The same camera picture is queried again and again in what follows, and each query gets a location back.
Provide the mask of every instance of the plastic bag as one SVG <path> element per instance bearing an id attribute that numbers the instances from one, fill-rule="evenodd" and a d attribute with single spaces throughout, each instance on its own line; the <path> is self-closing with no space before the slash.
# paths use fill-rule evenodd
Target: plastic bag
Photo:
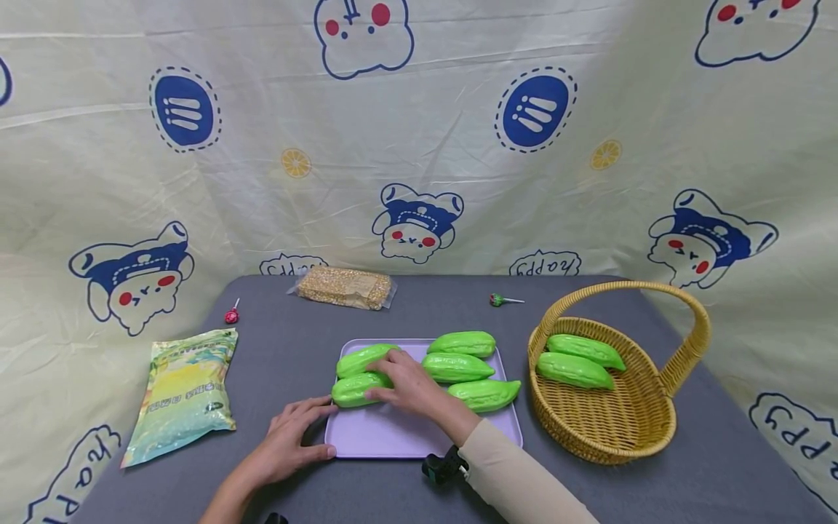
<path id="1" fill-rule="evenodd" d="M 390 307 L 396 283 L 379 273 L 315 266 L 298 278 L 288 292 L 317 302 L 378 311 Z"/>
<path id="2" fill-rule="evenodd" d="M 235 429 L 224 378 L 239 334 L 216 329 L 152 344 L 148 386 L 121 468 L 182 448 L 210 431 Z"/>

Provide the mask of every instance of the printed backdrop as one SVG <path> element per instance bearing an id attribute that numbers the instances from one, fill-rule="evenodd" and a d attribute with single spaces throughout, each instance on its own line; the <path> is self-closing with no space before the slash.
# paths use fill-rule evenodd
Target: printed backdrop
<path id="1" fill-rule="evenodd" d="M 0 521 L 72 517 L 151 341 L 315 265 L 684 288 L 838 517 L 838 5 L 524 4 L 4 2 Z"/>

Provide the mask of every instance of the black clamp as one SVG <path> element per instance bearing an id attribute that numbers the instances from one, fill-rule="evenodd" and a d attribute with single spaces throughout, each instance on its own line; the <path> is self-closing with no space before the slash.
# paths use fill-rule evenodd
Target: black clamp
<path id="1" fill-rule="evenodd" d="M 468 473 L 468 462 L 459 455 L 459 448 L 451 446 L 444 459 L 429 454 L 422 462 L 422 473 L 436 485 L 446 484 L 455 477 Z"/>
<path id="2" fill-rule="evenodd" d="M 272 513 L 267 516 L 265 524 L 288 524 L 288 519 L 278 513 Z"/>

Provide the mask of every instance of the lemon slice print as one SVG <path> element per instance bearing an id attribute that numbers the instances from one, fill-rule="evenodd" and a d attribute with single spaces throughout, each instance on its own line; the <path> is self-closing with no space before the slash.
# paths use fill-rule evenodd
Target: lemon slice print
<path id="1" fill-rule="evenodd" d="M 591 155 L 591 169 L 602 171 L 608 169 L 620 158 L 623 153 L 623 146 L 616 140 L 606 140 L 599 144 Z"/>
<path id="2" fill-rule="evenodd" d="M 282 167 L 291 178 L 301 179 L 312 170 L 312 162 L 307 154 L 291 148 L 282 152 Z"/>

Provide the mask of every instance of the person's left hand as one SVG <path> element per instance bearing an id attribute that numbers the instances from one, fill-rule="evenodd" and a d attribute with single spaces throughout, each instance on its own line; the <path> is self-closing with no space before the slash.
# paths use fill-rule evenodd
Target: person's left hand
<path id="1" fill-rule="evenodd" d="M 285 480 L 311 463 L 333 459 L 337 453 L 334 446 L 301 444 L 308 426 L 338 411 L 337 406 L 328 404 L 331 399 L 327 395 L 285 406 L 282 413 L 271 419 L 265 440 L 239 464 L 234 475 L 258 488 Z"/>

